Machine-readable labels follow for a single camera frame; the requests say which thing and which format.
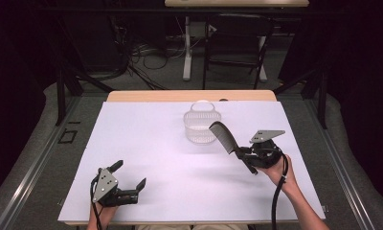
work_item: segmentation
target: white desk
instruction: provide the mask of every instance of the white desk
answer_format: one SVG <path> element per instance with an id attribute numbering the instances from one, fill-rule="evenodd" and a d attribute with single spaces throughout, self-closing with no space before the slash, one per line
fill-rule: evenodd
<path id="1" fill-rule="evenodd" d="M 230 7 L 230 8 L 301 8 L 308 6 L 308 0 L 165 0 L 167 7 L 174 8 L 204 8 L 204 7 Z M 183 80 L 191 79 L 192 49 L 190 41 L 190 19 L 186 16 L 185 23 L 186 56 L 183 70 Z M 261 81 L 267 81 L 264 68 L 259 73 Z"/>
<path id="2" fill-rule="evenodd" d="M 162 102 L 170 99 L 176 102 Z M 214 105 L 242 147 L 250 146 L 258 129 L 285 130 L 274 141 L 291 156 L 305 197 L 325 218 L 282 105 L 271 91 L 194 90 L 113 92 L 102 106 L 58 220 L 86 224 L 89 187 L 97 169 L 123 160 L 114 172 L 119 188 L 134 189 L 145 177 L 146 186 L 139 203 L 120 207 L 112 224 L 269 222 L 276 189 L 269 178 L 251 174 L 218 141 L 196 145 L 186 138 L 183 115 L 202 99 L 237 100 Z M 297 220 L 283 193 L 277 220 Z"/>

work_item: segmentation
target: transparent basket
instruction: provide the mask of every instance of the transparent basket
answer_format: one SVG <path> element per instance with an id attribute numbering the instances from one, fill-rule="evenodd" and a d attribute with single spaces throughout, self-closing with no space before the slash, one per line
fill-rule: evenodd
<path id="1" fill-rule="evenodd" d="M 183 117 L 186 129 L 186 137 L 196 144 L 208 144 L 216 139 L 210 131 L 210 125 L 215 121 L 221 121 L 221 114 L 215 111 L 213 103 L 197 101 L 191 105 L 189 112 Z"/>

